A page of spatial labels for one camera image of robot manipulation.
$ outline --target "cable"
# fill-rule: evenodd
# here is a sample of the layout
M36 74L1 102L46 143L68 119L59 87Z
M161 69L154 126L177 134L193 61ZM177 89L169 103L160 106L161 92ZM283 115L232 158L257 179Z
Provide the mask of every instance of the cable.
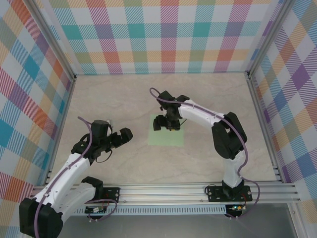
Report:
M107 197L109 197L109 196L108 196L108 194L106 194L106 196L107 196ZM106 207L106 209L108 208L108 206L109 206L109 201L108 201L108 204L107 204L107 207Z
M150 94L151 94L154 98L156 98L156 100L159 100L159 101L164 102L164 103L183 104L183 105L187 105L187 106L190 106L190 107L193 107L193 108L197 108L197 109L199 109L199 110L201 110L201 111L203 111L203 112L205 112L205 113L208 113L208 114L212 115L213 117L216 117L216 118L222 120L224 123L226 123L226 124L234 131L234 133L237 135L237 137L239 138L239 140L240 140L240 142L241 142L241 144L242 144L242 146L243 146L244 153L245 153L245 156L246 156L246 159L245 159L244 163L239 167L239 169L238 169L238 171L237 171L237 174L238 174L238 176L239 176L240 178L244 179L245 181L254 183L254 184L257 186L257 188L258 188L258 196L257 196L257 198L256 198L256 200L255 200L253 206L250 208L250 210L249 210L248 212L246 212L245 214L242 214L240 217L245 217L247 214L249 214L249 212L250 212L250 211L256 206L256 204L258 203L258 201L259 201L259 199L260 199L260 192L261 192L261 190L260 190L260 186L258 185L257 182L255 182L255 181L253 181L253 180L246 179L246 178L244 178L244 177L240 174L240 171L242 170L243 167L245 167L245 165L247 164L247 162L248 162L248 160L249 160L249 153L248 153L248 149L247 149L247 147L246 147L246 144L244 143L244 141L243 141L241 135L239 134L239 132L237 131L237 129L236 129L230 122L228 122L225 118L222 118L221 116L219 116L219 115L217 115L217 114L215 114L215 113L212 113L212 112L210 112L209 110L207 110L207 109L205 109L205 108L202 108L202 107L200 107L200 106L198 106L198 105L193 105L193 104L191 104L191 103L164 100L164 99L161 99L161 98L155 96L152 91L155 91L155 92L157 92L158 94L160 94L160 92L159 92L156 88L153 88L153 87L150 88Z
M205 194L206 194L206 195L208 195L206 189L207 189L209 186L211 186L211 185L212 185L212 186L215 186L215 184L209 184L209 185L207 185L207 186L205 187Z
M187 119L185 119L185 120L181 123L181 125L184 124L185 121L187 121ZM179 126L181 126L181 125L179 125Z
M106 158L104 161L97 161L97 159L96 159L96 163L106 162L110 158L111 155L112 155L112 150L110 149L110 155L108 156L108 158Z
M247 204L247 198L246 198L246 196L242 193L241 194L242 196L243 196L243 198L244 198L244 205L243 205L243 207L245 207L246 206L246 204Z
M78 119L82 120L85 125L87 126L88 130L89 130L89 136L90 138L93 138L93 132L91 131L91 128L89 126L89 122L87 122L85 119L81 118L81 117L78 117ZM64 168L55 178L54 180L52 181L52 183L50 184L50 186L48 187L48 189L46 190L46 193L43 195L37 209L36 209L36 212L35 212L35 216L34 216L34 233L35 233L35 238L40 238L40 235L39 235L39 228L38 228L38 218L39 218L39 212L40 212L40 208L46 198L46 194L47 194L47 197L49 196L49 193L51 192L51 189L52 187L55 185L55 183L58 181L58 179L68 170L70 169L74 164L76 164L81 158L84 157L84 155L87 153L87 151L89 150L90 146L91 146L91 143L92 143L93 140L89 140L89 143L88 143L88 146L87 148L84 150L84 152L78 156L78 158L72 162L68 167Z
M94 200L94 201L89 201L89 202L86 202L85 204L89 204L89 203L94 203L94 202L103 202L103 201L108 201L108 202L113 202L115 203L115 207L114 209L107 215L101 217L100 219L92 219L90 214L88 214L88 218L90 219L90 222L91 221L95 221L95 222L100 222L104 219L107 219L109 216L111 216L117 209L117 206L118 206L118 203L115 201L115 200L112 200L112 199L99 199L99 200Z

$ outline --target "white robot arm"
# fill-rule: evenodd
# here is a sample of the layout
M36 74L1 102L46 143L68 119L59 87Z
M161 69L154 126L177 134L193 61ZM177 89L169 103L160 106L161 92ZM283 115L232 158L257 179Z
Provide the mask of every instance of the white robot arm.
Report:
M86 177L75 190L71 190L71 187L103 151L112 153L112 148L118 148L133 137L128 128L121 129L120 133L113 133L108 121L95 120L91 124L92 138L90 134L84 135L74 145L72 154L50 183L33 199L25 198L21 202L20 231L32 237L36 234L41 238L57 237L63 224L79 206L90 200L107 200L103 197L104 185L99 179Z
M224 158L224 177L222 188L217 188L216 198L225 196L227 201L233 201L241 197L243 189L249 189L244 186L244 180L239 176L239 168L245 162L245 153L240 141L247 141L244 130L234 113L222 114L206 109L197 105L188 97L181 95L174 98L167 91L158 92L156 97L161 105L163 115L157 116L153 122L154 130L161 130L166 127L169 130L179 130L179 119L192 120L207 128L213 136L213 143L217 153ZM224 121L227 121L234 127L235 132Z
M195 105L193 100L186 100L186 103L190 103ZM179 114L182 118L192 120L205 128L207 128L210 132L212 132L212 127L215 123L220 122L221 120L219 118L213 117L210 114L201 111L197 108L193 108L187 105L181 105L178 109ZM216 115L219 115L221 117L224 116L222 113L217 113L211 110L208 110ZM245 160L244 152L240 151L235 156L233 160L231 159L225 159L224 162L224 176L223 181L230 186L231 188L234 188L238 186L242 179L238 176L238 169L243 164Z

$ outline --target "colorful checkered pattern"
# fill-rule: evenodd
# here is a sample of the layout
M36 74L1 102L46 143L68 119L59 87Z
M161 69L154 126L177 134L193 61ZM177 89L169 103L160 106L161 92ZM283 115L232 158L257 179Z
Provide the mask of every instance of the colorful checkered pattern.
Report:
M308 221L316 224L316 0L296 1L254 83L286 179L297 185Z
M19 202L39 185L71 81L22 0L0 0L0 237L19 231Z
M43 6L41 0L35 0L35 2L38 5L38 7L39 7L39 9L40 9L40 11L41 11L46 23L50 26L52 34L54 35L55 39L57 40L61 50L64 52L64 54L65 54L65 56L66 56L66 58L67 58L67 60L68 60L68 62L70 64L72 70L74 72L78 73L78 70L76 69L76 67L74 65L74 62L73 62L72 58L70 57L69 52L67 52L66 47L65 47L63 41L61 40L60 35L58 34L53 22L49 18L47 11L44 9L44 6Z
M279 11L281 10L281 7L282 7L284 1L285 1L285 0L278 0L278 4L276 5L276 7L275 7L275 9L274 9L274 12L273 12L273 14L272 14L272 16L271 16L271 18L269 19L268 24L266 25L266 28L265 28L265 30L263 31L263 34L262 34L262 36L261 36L261 38L260 38L260 40L259 40L259 42L258 42L258 44L257 44L256 49L255 49L254 52L253 52L253 55L252 55L251 60L250 60L250 62L249 62L249 64L248 64L248 66L247 66L247 70L246 70L246 71L250 71L251 65L253 64L254 59L257 57L258 52L259 52L261 46L262 46L263 43L265 42L266 37L267 37L267 34L268 34L269 31L271 30L272 25L273 25L273 22L275 21L276 17L278 16L278 13L279 13Z
M70 63L77 61L77 71L84 74L244 71L242 65L272 2L45 1L74 52ZM45 4L39 6L49 12ZM52 22L52 16L44 16Z

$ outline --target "green paper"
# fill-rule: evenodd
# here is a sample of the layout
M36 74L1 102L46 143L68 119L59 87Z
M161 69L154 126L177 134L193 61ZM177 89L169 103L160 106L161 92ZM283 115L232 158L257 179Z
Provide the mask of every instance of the green paper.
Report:
M161 130L153 130L153 120L157 115L150 116L149 139L148 145L160 146L184 146L184 125L179 131L169 131L162 127Z

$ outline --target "beige floor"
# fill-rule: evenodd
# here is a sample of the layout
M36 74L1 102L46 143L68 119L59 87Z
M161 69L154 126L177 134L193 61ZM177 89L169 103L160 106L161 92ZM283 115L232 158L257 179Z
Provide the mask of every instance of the beige floor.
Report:
M250 160L242 174L253 180L275 180L249 89L242 73L147 74L80 76L71 100L53 175L65 163L72 146L87 133L77 119L111 119L114 130L130 128L133 139L102 164L94 163L80 179L96 177L104 183L163 183L221 181L223 159L213 147L212 135L192 121L184 123L184 146L148 145L150 115L159 104L149 88L184 94L216 112L237 114L248 137ZM105 159L103 153L99 158Z

